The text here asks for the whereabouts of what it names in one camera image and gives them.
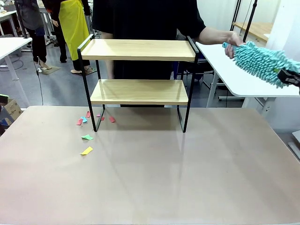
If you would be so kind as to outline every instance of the cable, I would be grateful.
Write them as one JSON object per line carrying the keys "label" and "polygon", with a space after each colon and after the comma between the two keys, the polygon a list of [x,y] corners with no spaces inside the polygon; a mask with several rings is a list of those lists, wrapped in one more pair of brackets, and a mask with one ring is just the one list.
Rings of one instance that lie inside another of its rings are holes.
{"label": "cable", "polygon": [[[22,65],[20,67],[18,67],[18,68],[14,68],[14,70],[20,69],[20,68],[22,68],[24,66],[24,63],[23,63],[22,60],[15,60],[12,63],[17,62],[17,61],[20,61],[22,63]],[[8,71],[9,71],[9,69],[4,69],[4,70],[0,69],[0,72],[8,72]]]}
{"label": "cable", "polygon": [[34,62],[34,56],[33,56],[33,54],[32,54],[32,58],[33,58],[33,64],[34,64],[34,67],[36,69],[36,73],[37,73],[37,77],[38,77],[38,81],[39,81],[39,87],[41,89],[42,105],[44,105],[44,98],[43,98],[43,92],[42,92],[42,84],[41,84],[41,80],[39,79],[38,69],[37,69],[36,64]]}
{"label": "cable", "polygon": [[227,100],[228,100],[228,89],[227,89],[227,94],[226,94],[226,106],[225,106],[225,108],[227,108]]}
{"label": "cable", "polygon": [[40,87],[40,89],[41,89],[42,105],[44,105],[44,99],[43,99],[43,93],[42,93],[42,85],[41,85],[41,80],[39,79],[39,75],[37,75],[37,77],[38,77],[38,81],[39,81],[39,87]]}
{"label": "cable", "polygon": [[246,17],[245,17],[245,20],[244,20],[244,23],[243,23],[242,29],[240,29],[240,34],[241,34],[241,33],[242,33],[242,31],[243,31],[243,28],[244,28],[244,25],[245,25],[245,22],[246,22],[246,19],[247,19],[247,16],[248,16],[248,13],[249,13],[249,10],[250,10],[250,7],[251,7],[251,4],[252,4],[252,0],[250,1],[249,8],[248,8],[247,15],[246,15]]}

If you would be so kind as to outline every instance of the blue paper scrap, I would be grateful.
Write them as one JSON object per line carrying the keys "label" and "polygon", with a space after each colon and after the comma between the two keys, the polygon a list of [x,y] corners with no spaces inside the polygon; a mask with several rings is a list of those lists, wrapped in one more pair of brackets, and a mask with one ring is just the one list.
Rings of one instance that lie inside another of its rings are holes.
{"label": "blue paper scrap", "polygon": [[83,119],[83,123],[86,123],[88,120],[84,117],[84,116],[82,116],[82,117],[80,117],[81,119]]}

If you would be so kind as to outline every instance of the shelf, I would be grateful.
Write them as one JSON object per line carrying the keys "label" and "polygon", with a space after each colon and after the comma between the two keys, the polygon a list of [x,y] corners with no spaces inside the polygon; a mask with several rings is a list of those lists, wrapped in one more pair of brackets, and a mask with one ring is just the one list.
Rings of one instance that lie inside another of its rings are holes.
{"label": "shelf", "polygon": [[98,81],[92,104],[187,105],[182,80],[105,80]]}
{"label": "shelf", "polygon": [[[248,26],[247,22],[234,22],[232,24],[242,30],[246,30]],[[254,35],[256,38],[267,42],[269,39],[265,36],[265,34],[270,34],[272,31],[272,27],[273,24],[270,22],[253,22],[251,23],[249,33]]]}
{"label": "shelf", "polygon": [[93,39],[84,60],[194,61],[188,41]]}

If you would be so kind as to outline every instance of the hand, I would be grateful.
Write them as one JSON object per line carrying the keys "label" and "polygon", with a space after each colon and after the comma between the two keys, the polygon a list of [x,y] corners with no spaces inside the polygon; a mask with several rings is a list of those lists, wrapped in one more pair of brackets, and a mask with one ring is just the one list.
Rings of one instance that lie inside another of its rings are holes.
{"label": "hand", "polygon": [[240,46],[240,45],[243,45],[244,43],[241,40],[241,38],[239,37],[239,35],[236,32],[234,32],[234,31],[230,32],[230,36],[229,36],[227,42],[229,43],[229,45],[225,49],[225,54],[230,59],[233,59],[234,58],[234,50],[233,50],[232,45],[234,45],[234,46]]}
{"label": "hand", "polygon": [[89,16],[90,15],[90,7],[83,7],[84,14]]}
{"label": "hand", "polygon": [[58,27],[58,22],[56,20],[52,20],[54,26]]}

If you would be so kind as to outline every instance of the floor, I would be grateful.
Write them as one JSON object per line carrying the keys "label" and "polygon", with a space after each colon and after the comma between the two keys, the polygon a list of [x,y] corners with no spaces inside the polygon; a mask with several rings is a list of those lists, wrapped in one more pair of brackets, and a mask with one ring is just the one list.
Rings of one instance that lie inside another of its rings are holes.
{"label": "floor", "polygon": [[[67,63],[61,63],[60,51],[58,47],[54,47],[53,44],[47,47],[47,63],[49,65],[61,67],[60,70],[50,75],[40,75],[42,93],[44,105],[68,105],[68,106],[87,106],[87,99],[85,95],[83,79],[81,76],[73,75],[70,70],[73,68],[70,55],[68,53]],[[16,55],[11,56],[11,61],[17,60]],[[103,61],[100,61],[101,77],[107,78],[106,68]],[[29,99],[31,105],[42,105],[42,98],[40,92],[39,80],[36,75],[35,66],[32,60],[31,52],[23,52],[20,60],[13,63],[16,73],[22,83],[24,91]],[[96,68],[95,62],[91,62],[92,67]],[[11,79],[9,72],[3,72],[3,68],[0,69],[0,93],[9,95],[10,98],[17,99],[20,107],[24,107],[18,91],[15,88],[14,82]],[[87,76],[88,84],[90,87],[90,94],[97,82],[97,73],[93,73]],[[212,82],[210,75],[205,76],[206,83]],[[209,89],[201,81],[195,81],[192,107],[206,107],[207,99],[209,95]],[[226,90],[217,90],[216,98],[213,105],[215,107],[241,107],[241,101],[218,101],[217,96],[226,96]]]}

